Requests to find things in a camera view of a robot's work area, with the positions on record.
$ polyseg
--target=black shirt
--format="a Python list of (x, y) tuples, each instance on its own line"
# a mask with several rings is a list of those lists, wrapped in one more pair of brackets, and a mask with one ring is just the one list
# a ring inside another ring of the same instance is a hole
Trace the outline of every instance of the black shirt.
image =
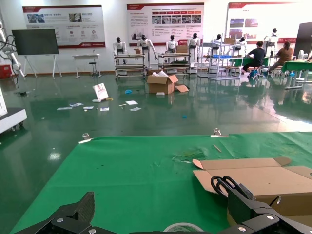
[(253, 55), (253, 63), (262, 65), (263, 58), (265, 57), (265, 50), (262, 48), (256, 48), (249, 52), (250, 55)]

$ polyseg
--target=glossy floor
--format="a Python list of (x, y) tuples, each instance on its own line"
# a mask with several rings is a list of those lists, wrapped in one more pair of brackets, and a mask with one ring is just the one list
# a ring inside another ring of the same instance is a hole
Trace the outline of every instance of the glossy floor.
[[(92, 86), (104, 82), (113, 101), (92, 103)], [(152, 136), (222, 133), (312, 131), (312, 87), (285, 91), (287, 79), (212, 81), (181, 79), (187, 93), (159, 97), (148, 94), (145, 81), (112, 75), (90, 77), (27, 78), (19, 83), (28, 96), (15, 94), (10, 80), (0, 82), (8, 107), (26, 108), (24, 129), (0, 134), (0, 233), (8, 233), (67, 155), (82, 140), (83, 133), (97, 136)], [(122, 106), (125, 101), (138, 102)], [(57, 111), (71, 103), (82, 106)], [(109, 107), (109, 111), (100, 111)]]

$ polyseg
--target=cardboard box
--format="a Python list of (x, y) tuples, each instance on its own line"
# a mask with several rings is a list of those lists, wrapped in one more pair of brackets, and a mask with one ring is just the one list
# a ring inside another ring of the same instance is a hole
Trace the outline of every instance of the cardboard box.
[(224, 44), (227, 44), (227, 45), (234, 45), (236, 43), (236, 40), (235, 39), (231, 39), (231, 38), (225, 38), (224, 39)]
[(213, 176), (230, 176), (242, 183), (258, 201), (270, 204), (278, 195), (281, 203), (274, 209), (281, 215), (312, 226), (312, 169), (287, 166), (287, 157), (225, 160), (193, 160), (202, 170), (193, 173), (203, 188), (216, 193), (210, 184)]
[(188, 53), (189, 52), (189, 47), (187, 45), (178, 45), (176, 47), (176, 52), (177, 53)]
[(175, 75), (165, 77), (165, 76), (148, 76), (147, 83), (149, 86), (150, 93), (156, 94), (164, 92), (165, 94), (170, 94), (175, 90), (175, 83), (178, 79)]

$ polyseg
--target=white table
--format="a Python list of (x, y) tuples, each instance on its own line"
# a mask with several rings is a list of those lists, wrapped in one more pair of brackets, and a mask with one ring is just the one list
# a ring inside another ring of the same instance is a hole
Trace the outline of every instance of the white table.
[[(82, 59), (93, 59), (93, 60), (97, 59), (97, 63), (99, 64), (99, 56), (100, 56), (100, 54), (74, 55), (73, 57), (74, 57), (74, 62), (75, 62), (76, 74), (77, 74), (76, 78), (80, 77), (80, 75), (78, 73), (77, 63), (76, 63), (77, 60), (79, 60), (79, 59), (80, 60), (82, 60)], [(98, 73), (99, 73), (98, 77), (101, 77), (102, 76), (101, 71), (99, 71)]]

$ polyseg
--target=sign board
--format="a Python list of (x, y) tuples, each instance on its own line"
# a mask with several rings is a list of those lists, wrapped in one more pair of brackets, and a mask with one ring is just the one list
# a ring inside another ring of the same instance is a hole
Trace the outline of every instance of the sign board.
[(165, 45), (174, 35), (179, 45), (203, 34), (204, 3), (127, 4), (128, 40), (136, 46), (144, 34), (153, 45)]
[(105, 47), (101, 5), (24, 6), (27, 29), (54, 28), (59, 48)]
[(295, 43), (299, 24), (310, 22), (309, 14), (300, 14), (305, 7), (297, 2), (230, 2), (226, 36), (245, 37), (248, 44), (271, 36), (277, 29), (278, 43)]

